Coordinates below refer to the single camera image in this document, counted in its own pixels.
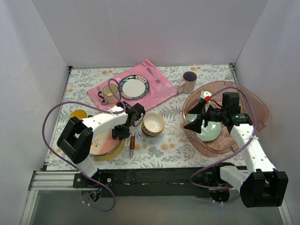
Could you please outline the mint green flower plate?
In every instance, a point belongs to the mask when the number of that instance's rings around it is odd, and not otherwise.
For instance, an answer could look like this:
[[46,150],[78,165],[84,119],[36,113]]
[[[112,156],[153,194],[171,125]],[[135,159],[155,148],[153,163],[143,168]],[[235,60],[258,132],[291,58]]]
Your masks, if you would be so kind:
[[207,127],[204,127],[204,121],[203,121],[201,128],[202,128],[201,133],[195,133],[190,130],[189,132],[192,135],[195,135],[202,142],[213,141],[219,136],[221,132],[221,123],[209,121]]

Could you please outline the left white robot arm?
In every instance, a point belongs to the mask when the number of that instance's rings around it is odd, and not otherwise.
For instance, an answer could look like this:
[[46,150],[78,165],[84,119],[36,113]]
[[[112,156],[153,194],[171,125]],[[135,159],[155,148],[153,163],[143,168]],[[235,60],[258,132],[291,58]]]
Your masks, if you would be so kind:
[[131,106],[123,101],[108,112],[93,117],[85,119],[72,117],[58,138],[57,146],[71,159],[76,168],[85,174],[84,183],[88,187],[96,187],[100,176],[89,156],[92,141],[108,130],[112,132],[112,139],[129,138],[132,134],[130,130],[144,115],[145,109],[141,104]]

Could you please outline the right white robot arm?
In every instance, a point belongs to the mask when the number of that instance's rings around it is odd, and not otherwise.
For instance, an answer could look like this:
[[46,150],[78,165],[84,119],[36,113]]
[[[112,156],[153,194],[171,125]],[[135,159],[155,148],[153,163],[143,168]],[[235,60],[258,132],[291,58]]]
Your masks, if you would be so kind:
[[196,119],[184,126],[185,129],[201,133],[209,122],[221,122],[237,143],[248,174],[233,165],[224,165],[212,174],[213,183],[223,186],[229,183],[239,191],[243,204],[248,207],[279,207],[284,200],[288,176],[280,172],[264,153],[256,133],[256,123],[250,116],[241,113],[240,96],[236,92],[225,92],[222,106],[211,106],[212,94],[202,91],[198,104],[189,110]]

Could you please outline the pink cream branch plate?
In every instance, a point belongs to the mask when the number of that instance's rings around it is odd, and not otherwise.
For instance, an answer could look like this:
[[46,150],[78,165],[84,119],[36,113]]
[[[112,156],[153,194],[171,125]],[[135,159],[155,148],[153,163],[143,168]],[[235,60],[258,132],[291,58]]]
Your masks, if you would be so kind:
[[113,149],[115,149],[119,144],[120,140],[113,139],[112,130],[109,129],[98,136],[96,136],[90,146],[90,154],[92,155],[103,155]]

